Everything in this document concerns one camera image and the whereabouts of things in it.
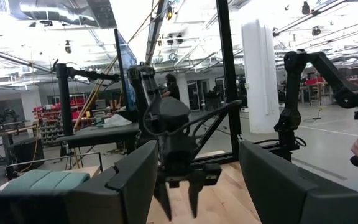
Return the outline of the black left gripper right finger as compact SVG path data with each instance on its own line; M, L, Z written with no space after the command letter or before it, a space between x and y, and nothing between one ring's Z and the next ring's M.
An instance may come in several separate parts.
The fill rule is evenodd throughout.
M358 224L358 192L243 140L239 163L262 224Z

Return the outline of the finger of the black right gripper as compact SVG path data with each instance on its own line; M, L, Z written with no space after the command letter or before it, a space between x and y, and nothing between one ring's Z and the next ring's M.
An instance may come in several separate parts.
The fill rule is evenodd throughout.
M165 182L156 183L154 197L157 199L169 221L172 220L172 210Z
M198 214L198 194L202 191L203 187L204 179L189 180L188 197L194 218L196 218Z

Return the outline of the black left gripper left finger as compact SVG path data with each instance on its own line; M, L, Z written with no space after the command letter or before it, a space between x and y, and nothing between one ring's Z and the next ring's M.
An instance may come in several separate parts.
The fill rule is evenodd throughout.
M70 189L0 190L0 224L146 224L158 167L149 141Z

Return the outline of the black work table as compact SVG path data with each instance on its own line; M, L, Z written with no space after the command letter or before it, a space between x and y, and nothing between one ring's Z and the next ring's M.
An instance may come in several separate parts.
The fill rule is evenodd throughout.
M138 132L138 123L108 128L90 126L77 131L73 135L59 137L57 142L66 142L69 148L125 142L127 153L130 154L135 150Z

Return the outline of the white plastic bag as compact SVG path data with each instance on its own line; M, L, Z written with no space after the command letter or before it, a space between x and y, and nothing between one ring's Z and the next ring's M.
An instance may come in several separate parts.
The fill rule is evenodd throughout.
M111 128L111 127L120 127L120 126L127 126L132 124L132 121L125 119L123 116L119 114L114 114L113 116L106 118L103 123L104 128Z

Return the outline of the person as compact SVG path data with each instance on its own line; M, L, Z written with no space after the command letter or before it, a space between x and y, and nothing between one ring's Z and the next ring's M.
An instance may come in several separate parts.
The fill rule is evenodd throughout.
M168 73L165 79L167 81L167 90L162 94L162 97L172 97L180 101L180 91L175 76Z

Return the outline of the thin black monitor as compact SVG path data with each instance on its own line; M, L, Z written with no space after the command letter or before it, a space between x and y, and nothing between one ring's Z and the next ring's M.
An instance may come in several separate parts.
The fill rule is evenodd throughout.
M132 86L130 85L127 71L132 65L137 64L137 59L118 29L114 30L114 37L126 111L135 111L134 90L132 90Z

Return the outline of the red parts bin rack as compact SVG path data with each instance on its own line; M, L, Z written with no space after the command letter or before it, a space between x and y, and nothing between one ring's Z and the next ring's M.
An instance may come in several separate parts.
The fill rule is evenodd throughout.
M84 93L69 96L71 117L73 124L80 115L88 96ZM33 109L33 115L38 122L40 139L44 145L51 146L57 143L57 138L63 136L63 121L61 116L60 97L51 96L49 104L37 106Z

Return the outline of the black equipment box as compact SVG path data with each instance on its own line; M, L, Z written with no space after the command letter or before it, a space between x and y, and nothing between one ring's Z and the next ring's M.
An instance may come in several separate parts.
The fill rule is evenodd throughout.
M18 171L36 169L44 164L44 147L37 137L27 138L9 146L12 160L21 163L17 166Z

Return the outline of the black stand with boom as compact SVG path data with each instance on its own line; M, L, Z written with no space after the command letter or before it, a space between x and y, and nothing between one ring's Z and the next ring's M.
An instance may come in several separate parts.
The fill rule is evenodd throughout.
M119 74L107 75L95 71L76 70L73 67L68 67L65 63L58 62L55 62L52 71L56 73L58 80L64 136L71 136L74 132L70 92L68 87L69 78L81 76L89 80L109 80L111 83L118 83L122 80Z

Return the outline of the white pillar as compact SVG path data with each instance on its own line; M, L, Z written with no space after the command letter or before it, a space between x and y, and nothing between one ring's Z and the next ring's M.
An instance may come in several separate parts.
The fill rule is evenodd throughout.
M270 134L280 114L272 28L254 18L241 31L250 131Z

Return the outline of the black frame post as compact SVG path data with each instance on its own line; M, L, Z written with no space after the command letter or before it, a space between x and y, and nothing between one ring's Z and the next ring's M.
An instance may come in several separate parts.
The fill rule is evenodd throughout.
M227 101L232 102L238 99L236 87L236 72L234 66L234 54L229 19L229 3L227 0L216 0L216 9L219 22L219 33L221 39L221 51L223 56L224 80L226 82ZM241 122L239 108L228 111L229 131L232 152L200 157L194 160L194 164L206 163L226 164L238 161L239 142L238 135L241 134Z

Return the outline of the silver ceiling ventilation duct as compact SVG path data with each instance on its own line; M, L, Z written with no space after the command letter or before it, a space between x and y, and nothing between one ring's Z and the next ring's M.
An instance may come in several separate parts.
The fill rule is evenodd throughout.
M116 20L109 0L85 0L83 7L73 7L60 0L35 0L21 2L19 10L30 20L58 21L76 26L116 28Z

